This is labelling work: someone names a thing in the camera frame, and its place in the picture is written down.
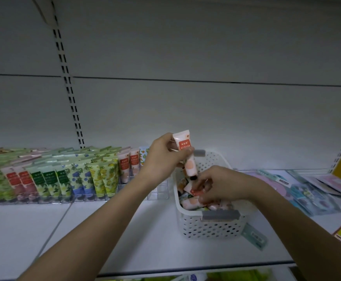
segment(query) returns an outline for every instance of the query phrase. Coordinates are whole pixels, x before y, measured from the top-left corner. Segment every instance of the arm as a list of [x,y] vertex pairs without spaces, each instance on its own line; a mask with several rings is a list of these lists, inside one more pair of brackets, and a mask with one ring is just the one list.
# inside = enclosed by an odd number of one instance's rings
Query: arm
[[135,179],[51,247],[18,280],[94,280],[141,202],[192,153],[192,148],[170,152],[175,145],[171,137],[167,133],[155,140]]
[[292,206],[262,180],[223,167],[211,167],[199,175],[195,189],[206,179],[212,188],[201,203],[216,199],[251,201],[270,222],[308,281],[341,280],[341,242]]

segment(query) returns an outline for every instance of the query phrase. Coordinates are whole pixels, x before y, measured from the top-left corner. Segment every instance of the left hand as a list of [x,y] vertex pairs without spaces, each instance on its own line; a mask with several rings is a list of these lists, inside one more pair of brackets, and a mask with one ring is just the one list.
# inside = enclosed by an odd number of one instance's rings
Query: left hand
[[148,180],[154,189],[165,179],[167,179],[179,162],[186,160],[194,151],[194,147],[178,150],[177,144],[172,142],[172,133],[166,133],[157,138],[149,148],[145,163],[139,174],[142,178]]

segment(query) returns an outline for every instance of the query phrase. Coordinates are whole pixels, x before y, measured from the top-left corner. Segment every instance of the hand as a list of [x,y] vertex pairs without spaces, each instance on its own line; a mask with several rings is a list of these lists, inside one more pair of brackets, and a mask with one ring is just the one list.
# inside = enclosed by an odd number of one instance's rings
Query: hand
[[271,188],[264,181],[254,176],[217,165],[201,172],[192,188],[201,190],[203,184],[207,192],[199,196],[201,204],[209,204],[219,199],[253,201],[263,189]]
[[176,166],[194,151],[193,147],[178,152],[171,151],[171,149],[178,150],[177,144],[171,141],[172,139],[172,133],[166,133],[156,139],[149,147],[145,164],[139,172],[143,178],[149,180],[153,188],[167,179]]

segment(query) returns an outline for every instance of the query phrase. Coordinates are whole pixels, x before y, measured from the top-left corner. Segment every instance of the basket handle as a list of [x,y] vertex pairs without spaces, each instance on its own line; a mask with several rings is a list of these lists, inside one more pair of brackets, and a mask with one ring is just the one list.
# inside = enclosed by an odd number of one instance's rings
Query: basket handle
[[238,210],[216,210],[216,211],[203,211],[202,221],[233,221],[240,218],[240,213]]

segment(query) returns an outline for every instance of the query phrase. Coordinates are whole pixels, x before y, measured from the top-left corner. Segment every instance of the white plastic basket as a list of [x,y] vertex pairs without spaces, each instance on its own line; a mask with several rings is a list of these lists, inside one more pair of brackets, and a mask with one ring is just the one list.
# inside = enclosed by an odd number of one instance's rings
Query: white plastic basket
[[[205,157],[195,157],[198,171],[203,171],[213,165],[231,169],[225,158],[217,152],[206,152]],[[220,211],[189,211],[182,208],[178,200],[177,183],[183,178],[179,168],[173,173],[174,195],[178,228],[187,238],[227,238],[237,237],[243,231],[249,216],[256,207],[245,200],[234,201],[234,210]]]

